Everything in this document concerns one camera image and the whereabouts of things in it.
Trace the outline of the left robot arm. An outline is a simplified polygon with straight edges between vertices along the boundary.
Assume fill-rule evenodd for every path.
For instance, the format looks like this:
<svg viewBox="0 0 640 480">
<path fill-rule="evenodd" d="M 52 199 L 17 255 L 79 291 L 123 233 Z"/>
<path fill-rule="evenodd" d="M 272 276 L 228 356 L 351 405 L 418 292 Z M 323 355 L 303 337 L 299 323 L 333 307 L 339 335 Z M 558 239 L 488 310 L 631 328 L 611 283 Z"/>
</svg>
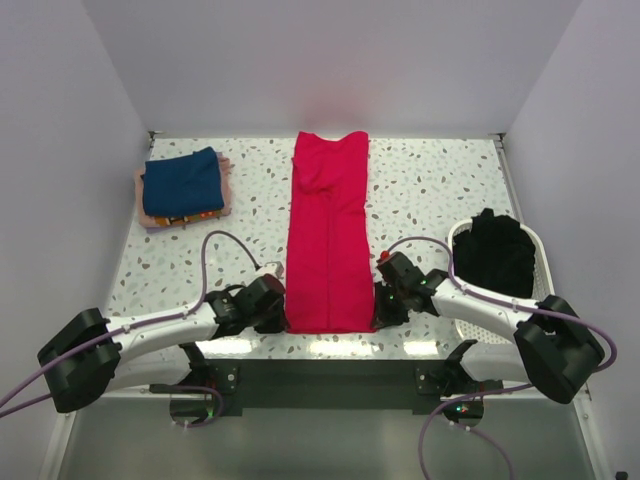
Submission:
<svg viewBox="0 0 640 480">
<path fill-rule="evenodd" d="M 247 328 L 281 332 L 284 297 L 281 281 L 262 274 L 158 314 L 108 318 L 97 308 L 84 310 L 37 354 L 55 408 L 74 412 L 107 392 L 143 385 L 196 392 L 207 380 L 198 343 Z"/>
</svg>

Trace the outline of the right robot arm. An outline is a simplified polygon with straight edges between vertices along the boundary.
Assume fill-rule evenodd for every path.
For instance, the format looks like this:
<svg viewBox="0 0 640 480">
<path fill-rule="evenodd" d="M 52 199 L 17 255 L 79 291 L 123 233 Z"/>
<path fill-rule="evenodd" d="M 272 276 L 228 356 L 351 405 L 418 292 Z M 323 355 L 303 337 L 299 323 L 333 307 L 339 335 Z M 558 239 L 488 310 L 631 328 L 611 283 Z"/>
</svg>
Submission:
<svg viewBox="0 0 640 480">
<path fill-rule="evenodd" d="M 605 351 L 562 298 L 515 299 L 474 291 L 450 273 L 423 273 L 401 252 L 385 252 L 377 263 L 383 304 L 405 318 L 409 311 L 474 324 L 505 340 L 471 339 L 457 348 L 445 369 L 448 386 L 469 392 L 479 382 L 530 384 L 548 399 L 568 404 L 601 366 Z"/>
</svg>

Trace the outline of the red t shirt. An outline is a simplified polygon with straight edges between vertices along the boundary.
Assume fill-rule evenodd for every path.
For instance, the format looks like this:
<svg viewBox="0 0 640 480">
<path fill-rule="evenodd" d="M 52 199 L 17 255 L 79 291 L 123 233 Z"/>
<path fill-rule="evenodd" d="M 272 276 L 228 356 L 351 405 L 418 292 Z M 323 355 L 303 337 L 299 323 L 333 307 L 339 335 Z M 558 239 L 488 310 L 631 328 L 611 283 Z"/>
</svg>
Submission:
<svg viewBox="0 0 640 480">
<path fill-rule="evenodd" d="M 369 333 L 374 284 L 365 203 L 369 136 L 299 133 L 292 158 L 285 315 L 296 334 Z"/>
</svg>

